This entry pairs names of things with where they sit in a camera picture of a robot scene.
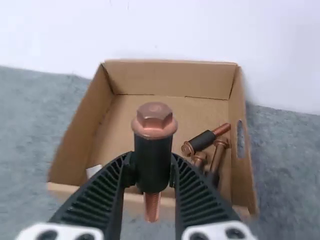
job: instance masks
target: hex bolt head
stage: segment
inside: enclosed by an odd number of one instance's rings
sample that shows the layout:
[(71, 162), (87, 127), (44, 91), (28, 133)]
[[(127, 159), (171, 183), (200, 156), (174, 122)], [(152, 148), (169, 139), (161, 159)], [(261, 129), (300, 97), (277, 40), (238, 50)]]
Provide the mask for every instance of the hex bolt head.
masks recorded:
[(178, 129), (178, 123), (168, 105), (162, 102), (147, 102), (137, 109), (131, 127), (139, 136), (161, 139), (173, 135)]
[(172, 122), (173, 114), (162, 102), (147, 102), (138, 108), (136, 118), (144, 128), (164, 129)]

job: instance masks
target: copper bolt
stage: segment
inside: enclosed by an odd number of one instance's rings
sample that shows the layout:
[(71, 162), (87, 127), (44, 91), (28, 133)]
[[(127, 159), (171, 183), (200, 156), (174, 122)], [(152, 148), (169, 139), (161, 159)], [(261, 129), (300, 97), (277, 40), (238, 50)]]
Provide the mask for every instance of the copper bolt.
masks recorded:
[(197, 167), (201, 172), (204, 170), (207, 161), (207, 154), (204, 151), (197, 151), (194, 156), (192, 156), (193, 165)]
[(159, 206), (161, 193), (144, 193), (144, 219), (149, 223), (154, 223), (159, 218)]
[[(147, 102), (136, 111), (136, 117), (131, 122), (135, 134), (147, 140), (163, 139), (173, 135), (178, 129), (178, 123), (173, 117), (171, 108), (162, 102)], [(153, 223), (158, 220), (161, 193), (143, 193), (144, 218)]]
[(229, 141), (228, 138), (225, 136), (218, 137), (213, 144), (215, 145), (215, 152), (212, 158), (211, 166), (210, 166), (210, 172), (216, 173), (219, 169), (220, 162), (223, 158), (223, 155), (225, 153), (225, 150), (229, 148)]
[(230, 123), (224, 123), (221, 126), (218, 126), (216, 129), (212, 130), (212, 132), (214, 133), (214, 135), (218, 137), (228, 132), (230, 128), (231, 128)]

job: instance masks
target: copper hex head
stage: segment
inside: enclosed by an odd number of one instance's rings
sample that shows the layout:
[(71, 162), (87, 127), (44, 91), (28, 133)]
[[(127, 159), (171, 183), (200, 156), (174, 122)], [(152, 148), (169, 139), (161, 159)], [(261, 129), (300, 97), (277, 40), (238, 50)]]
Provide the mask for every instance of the copper hex head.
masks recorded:
[(181, 146), (181, 152), (186, 157), (190, 157), (195, 154), (194, 148), (191, 146), (190, 142), (188, 141), (185, 141)]
[(164, 129), (172, 122), (173, 114), (162, 102), (147, 102), (137, 109), (136, 118), (144, 128)]
[(216, 140), (214, 140), (213, 145), (215, 145), (216, 147), (218, 145), (223, 145), (225, 149), (230, 147), (229, 140), (225, 136), (219, 136)]
[(178, 123), (168, 105), (162, 102), (147, 102), (137, 109), (131, 127), (134, 133), (142, 137), (161, 139), (174, 134)]

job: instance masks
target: black rubber sleeve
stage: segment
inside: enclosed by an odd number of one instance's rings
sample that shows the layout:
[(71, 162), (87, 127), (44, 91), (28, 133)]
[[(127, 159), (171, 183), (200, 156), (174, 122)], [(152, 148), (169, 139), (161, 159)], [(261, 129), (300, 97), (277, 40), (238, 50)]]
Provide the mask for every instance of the black rubber sleeve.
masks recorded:
[(136, 184), (142, 192), (159, 193), (169, 183), (173, 136), (149, 140), (134, 135)]
[(212, 131), (206, 130), (188, 142), (192, 146), (194, 152), (198, 152), (209, 147), (215, 141), (215, 139), (216, 135)]

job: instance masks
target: bolt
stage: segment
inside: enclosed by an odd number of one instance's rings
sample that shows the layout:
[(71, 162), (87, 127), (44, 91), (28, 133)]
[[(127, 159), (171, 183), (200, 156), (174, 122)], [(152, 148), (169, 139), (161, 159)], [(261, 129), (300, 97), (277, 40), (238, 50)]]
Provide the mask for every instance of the bolt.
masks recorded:
[(225, 153), (225, 150), (229, 148), (229, 141), (228, 138), (225, 136), (218, 137), (214, 142), (213, 145), (215, 145), (215, 152), (212, 158), (211, 166), (210, 166), (210, 172), (216, 173), (219, 169), (221, 159)]
[(200, 172), (203, 172), (207, 161), (207, 154), (204, 151), (197, 151), (194, 156), (192, 156), (193, 165), (196, 166)]
[(186, 157), (193, 156), (195, 152), (209, 147), (217, 137), (228, 132), (230, 128), (230, 123), (224, 123), (214, 130), (206, 130), (189, 141), (185, 141), (181, 146), (182, 154)]
[[(162, 102), (147, 102), (136, 111), (136, 118), (131, 122), (133, 132), (147, 140), (158, 140), (172, 136), (178, 129), (171, 108)], [(144, 192), (145, 220), (153, 223), (158, 220), (160, 192)]]

